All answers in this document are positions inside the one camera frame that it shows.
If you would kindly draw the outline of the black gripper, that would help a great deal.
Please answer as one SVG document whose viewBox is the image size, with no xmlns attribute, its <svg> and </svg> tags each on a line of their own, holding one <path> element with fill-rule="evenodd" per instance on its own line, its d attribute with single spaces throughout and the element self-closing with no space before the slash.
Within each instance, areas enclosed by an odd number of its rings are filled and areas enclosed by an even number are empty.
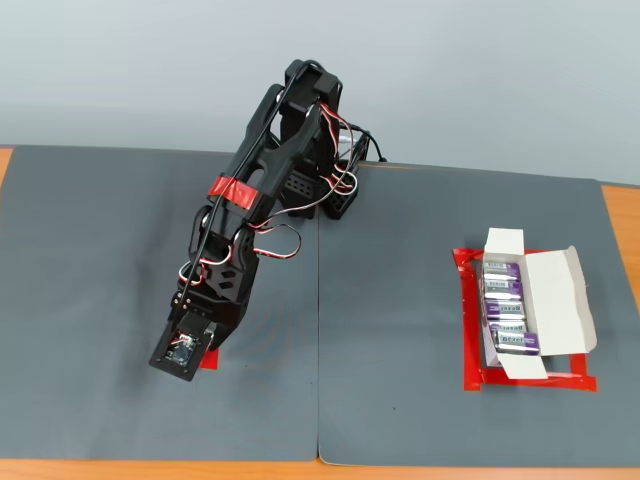
<svg viewBox="0 0 640 480">
<path fill-rule="evenodd" d="M 205 249 L 194 272 L 197 248 L 178 274 L 177 291 L 171 300 L 169 322 L 173 328 L 186 328 L 188 314 L 197 328 L 213 323 L 209 350 L 217 350 L 243 319 L 259 259 L 253 248 L 223 248 L 213 254 Z"/>
</svg>

